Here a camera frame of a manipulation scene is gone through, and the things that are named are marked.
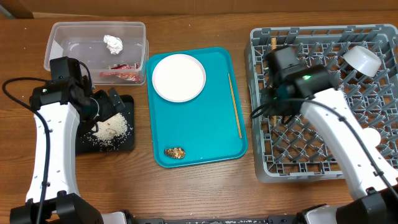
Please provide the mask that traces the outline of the red snack wrapper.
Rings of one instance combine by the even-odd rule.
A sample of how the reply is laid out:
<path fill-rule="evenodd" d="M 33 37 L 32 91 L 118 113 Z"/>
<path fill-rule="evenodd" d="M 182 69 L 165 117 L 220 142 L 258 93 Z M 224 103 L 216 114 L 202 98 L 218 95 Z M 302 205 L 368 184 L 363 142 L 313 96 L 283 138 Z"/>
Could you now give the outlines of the red snack wrapper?
<path fill-rule="evenodd" d="M 117 64 L 114 67 L 109 68 L 109 72 L 101 72 L 100 77 L 117 77 L 123 80 L 139 82 L 141 76 L 137 72 L 127 72 L 127 70 L 137 69 L 139 65 L 134 64 Z"/>

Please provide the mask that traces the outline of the wooden chopstick slanted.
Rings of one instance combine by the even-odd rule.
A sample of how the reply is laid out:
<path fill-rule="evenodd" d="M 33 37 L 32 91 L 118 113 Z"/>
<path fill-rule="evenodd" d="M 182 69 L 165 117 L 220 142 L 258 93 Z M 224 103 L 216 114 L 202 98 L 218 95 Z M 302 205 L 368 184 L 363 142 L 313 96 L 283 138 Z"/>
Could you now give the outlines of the wooden chopstick slanted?
<path fill-rule="evenodd" d="M 236 100 L 235 100 L 235 97 L 234 97 L 234 90 L 233 90 L 233 85 L 232 85 L 232 80 L 231 80 L 230 74 L 228 74 L 228 80 L 229 80 L 229 87 L 230 87 L 230 92 L 231 92 L 231 97 L 232 97 L 232 102 L 233 102 L 233 108 L 234 108 L 234 114 L 235 114 L 235 118 L 236 118 L 238 134 L 239 134 L 239 138 L 242 139 L 242 132 L 241 132 L 241 127 L 240 127 L 240 122 L 239 122 L 239 115 L 238 115 L 238 111 L 237 111 Z"/>

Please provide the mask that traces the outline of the white napkin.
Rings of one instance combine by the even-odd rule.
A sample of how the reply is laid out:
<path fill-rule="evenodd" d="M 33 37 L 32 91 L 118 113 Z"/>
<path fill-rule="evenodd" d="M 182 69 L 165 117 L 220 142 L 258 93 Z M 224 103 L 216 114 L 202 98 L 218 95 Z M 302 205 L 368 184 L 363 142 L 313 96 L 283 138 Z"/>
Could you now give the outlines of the white napkin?
<path fill-rule="evenodd" d="M 117 55 L 123 50 L 123 42 L 119 37 L 104 35 L 103 42 L 112 55 Z"/>

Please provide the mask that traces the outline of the large white plate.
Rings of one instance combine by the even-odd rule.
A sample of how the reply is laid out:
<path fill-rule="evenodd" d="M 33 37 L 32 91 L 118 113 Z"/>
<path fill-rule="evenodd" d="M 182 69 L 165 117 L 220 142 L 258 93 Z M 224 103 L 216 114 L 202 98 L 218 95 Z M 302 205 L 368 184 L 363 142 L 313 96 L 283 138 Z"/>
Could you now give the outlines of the large white plate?
<path fill-rule="evenodd" d="M 152 84 L 156 93 L 174 103 L 196 98 L 205 83 L 204 66 L 187 54 L 173 54 L 163 58 L 152 72 Z"/>

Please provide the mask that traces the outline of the brown food scrap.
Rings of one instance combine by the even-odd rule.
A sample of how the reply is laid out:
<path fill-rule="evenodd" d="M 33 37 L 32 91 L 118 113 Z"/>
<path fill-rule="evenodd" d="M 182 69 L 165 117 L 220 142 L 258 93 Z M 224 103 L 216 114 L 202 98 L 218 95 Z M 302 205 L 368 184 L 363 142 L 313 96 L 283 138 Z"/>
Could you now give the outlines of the brown food scrap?
<path fill-rule="evenodd" d="M 164 154 L 172 159 L 183 159 L 185 157 L 185 150 L 181 147 L 174 147 L 165 149 Z"/>

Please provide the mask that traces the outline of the grey-green bowl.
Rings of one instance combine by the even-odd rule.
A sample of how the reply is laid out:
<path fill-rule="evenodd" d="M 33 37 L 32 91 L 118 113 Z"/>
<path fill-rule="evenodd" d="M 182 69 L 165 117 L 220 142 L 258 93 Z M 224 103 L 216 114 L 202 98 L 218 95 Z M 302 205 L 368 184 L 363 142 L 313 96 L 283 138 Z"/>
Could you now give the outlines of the grey-green bowl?
<path fill-rule="evenodd" d="M 374 77 L 381 66 L 381 59 L 362 46 L 354 46 L 343 55 L 343 59 L 359 73 L 368 77 Z"/>

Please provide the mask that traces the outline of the small white cup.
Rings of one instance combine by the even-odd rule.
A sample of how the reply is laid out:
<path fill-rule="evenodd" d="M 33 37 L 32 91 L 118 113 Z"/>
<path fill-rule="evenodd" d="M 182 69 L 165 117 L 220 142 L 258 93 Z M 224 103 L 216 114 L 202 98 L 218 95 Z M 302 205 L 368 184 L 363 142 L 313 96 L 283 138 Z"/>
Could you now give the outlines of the small white cup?
<path fill-rule="evenodd" d="M 377 147 L 381 142 L 381 135 L 374 128 L 364 128 L 363 137 L 366 144 L 371 147 Z"/>

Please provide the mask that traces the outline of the wooden chopstick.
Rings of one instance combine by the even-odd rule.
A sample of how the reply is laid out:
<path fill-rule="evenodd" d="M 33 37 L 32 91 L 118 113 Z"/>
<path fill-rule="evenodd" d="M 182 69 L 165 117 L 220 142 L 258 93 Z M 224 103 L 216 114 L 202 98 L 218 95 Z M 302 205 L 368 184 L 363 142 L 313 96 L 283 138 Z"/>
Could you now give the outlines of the wooden chopstick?
<path fill-rule="evenodd" d="M 277 48 L 277 39 L 271 38 L 271 50 L 274 51 Z M 273 126 L 277 125 L 277 116 L 273 116 Z"/>

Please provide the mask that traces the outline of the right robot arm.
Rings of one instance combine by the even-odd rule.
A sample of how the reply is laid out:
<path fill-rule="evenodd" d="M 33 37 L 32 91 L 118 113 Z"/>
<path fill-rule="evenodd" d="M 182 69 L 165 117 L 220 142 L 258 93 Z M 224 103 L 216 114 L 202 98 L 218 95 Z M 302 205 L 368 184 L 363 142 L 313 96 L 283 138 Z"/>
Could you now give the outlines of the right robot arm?
<path fill-rule="evenodd" d="M 347 105 L 336 78 L 316 65 L 270 69 L 264 114 L 301 114 L 318 131 L 338 163 L 353 201 L 319 205 L 297 223 L 397 223 L 397 171 L 381 156 Z"/>

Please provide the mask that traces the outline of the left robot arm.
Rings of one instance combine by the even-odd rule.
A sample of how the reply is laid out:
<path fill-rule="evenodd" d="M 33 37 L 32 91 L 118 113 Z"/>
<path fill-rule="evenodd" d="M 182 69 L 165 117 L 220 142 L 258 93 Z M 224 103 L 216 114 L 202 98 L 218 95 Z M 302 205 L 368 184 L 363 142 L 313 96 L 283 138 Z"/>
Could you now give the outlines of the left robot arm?
<path fill-rule="evenodd" d="M 75 175 L 75 142 L 80 124 L 92 127 L 124 105 L 114 89 L 93 93 L 86 81 L 48 80 L 33 90 L 28 110 L 37 130 L 34 173 L 25 205 L 11 209 L 11 223 L 132 223 L 126 211 L 100 213 L 80 197 Z"/>

